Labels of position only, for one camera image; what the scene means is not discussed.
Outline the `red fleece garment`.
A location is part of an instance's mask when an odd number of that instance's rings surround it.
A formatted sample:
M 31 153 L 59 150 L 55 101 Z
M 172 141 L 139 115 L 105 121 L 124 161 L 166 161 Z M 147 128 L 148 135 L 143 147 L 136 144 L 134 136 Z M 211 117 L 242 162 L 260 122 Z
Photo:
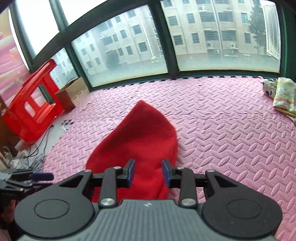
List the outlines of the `red fleece garment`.
M 86 169 L 94 174 L 124 167 L 135 160 L 130 188 L 118 188 L 117 199 L 166 199 L 162 160 L 175 165 L 178 156 L 177 133 L 158 110 L 140 100 L 123 121 L 94 149 Z

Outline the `pink foam floor mat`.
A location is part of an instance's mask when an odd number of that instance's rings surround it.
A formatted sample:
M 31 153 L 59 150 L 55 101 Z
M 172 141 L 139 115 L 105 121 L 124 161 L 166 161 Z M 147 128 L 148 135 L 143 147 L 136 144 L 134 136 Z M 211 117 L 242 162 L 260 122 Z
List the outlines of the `pink foam floor mat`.
M 175 127 L 177 165 L 213 169 L 273 198 L 283 212 L 276 237 L 295 240 L 295 125 L 273 108 L 258 78 L 146 82 L 90 93 L 57 124 L 44 170 L 56 180 L 81 171 L 95 147 L 139 101 Z

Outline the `red plastic stool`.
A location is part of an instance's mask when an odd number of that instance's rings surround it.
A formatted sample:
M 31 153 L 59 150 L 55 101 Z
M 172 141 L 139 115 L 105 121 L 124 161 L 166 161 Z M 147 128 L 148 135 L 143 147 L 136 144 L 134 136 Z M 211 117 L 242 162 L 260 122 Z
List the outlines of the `red plastic stool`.
M 1 114 L 4 122 L 26 143 L 37 141 L 64 112 L 55 93 L 58 86 L 50 76 L 57 66 L 49 59 L 23 83 L 15 98 Z

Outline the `brown paper bag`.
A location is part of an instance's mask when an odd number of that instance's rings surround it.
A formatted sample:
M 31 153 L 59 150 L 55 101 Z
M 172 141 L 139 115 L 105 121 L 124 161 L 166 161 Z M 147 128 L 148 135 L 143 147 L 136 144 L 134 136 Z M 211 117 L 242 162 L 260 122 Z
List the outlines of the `brown paper bag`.
M 64 87 L 56 92 L 59 103 L 64 111 L 71 112 L 90 93 L 84 79 L 71 78 Z

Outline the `pink patterned curtain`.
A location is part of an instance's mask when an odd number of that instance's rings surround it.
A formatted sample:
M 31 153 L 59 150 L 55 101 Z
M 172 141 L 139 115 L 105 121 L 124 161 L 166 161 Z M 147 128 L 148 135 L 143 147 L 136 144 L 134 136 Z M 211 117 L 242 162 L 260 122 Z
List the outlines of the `pink patterned curtain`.
M 9 8 L 1 13 L 1 98 L 8 104 L 30 72 L 20 49 Z

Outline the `white grey printed cloth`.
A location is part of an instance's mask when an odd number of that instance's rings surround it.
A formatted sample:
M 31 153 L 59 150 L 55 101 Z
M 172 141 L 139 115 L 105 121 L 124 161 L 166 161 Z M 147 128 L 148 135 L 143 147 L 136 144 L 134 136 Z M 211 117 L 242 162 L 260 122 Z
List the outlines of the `white grey printed cloth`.
M 262 76 L 259 76 L 259 81 L 262 84 L 262 91 L 272 99 L 274 99 L 276 95 L 276 89 L 278 80 L 276 78 L 263 78 Z

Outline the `yellow patterned folded cloth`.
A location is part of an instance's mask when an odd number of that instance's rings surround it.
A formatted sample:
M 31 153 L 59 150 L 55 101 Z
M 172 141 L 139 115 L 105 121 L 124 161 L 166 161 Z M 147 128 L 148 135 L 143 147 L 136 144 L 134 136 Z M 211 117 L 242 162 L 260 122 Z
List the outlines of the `yellow patterned folded cloth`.
M 273 107 L 290 118 L 294 124 L 296 118 L 295 103 L 295 82 L 290 78 L 278 78 Z

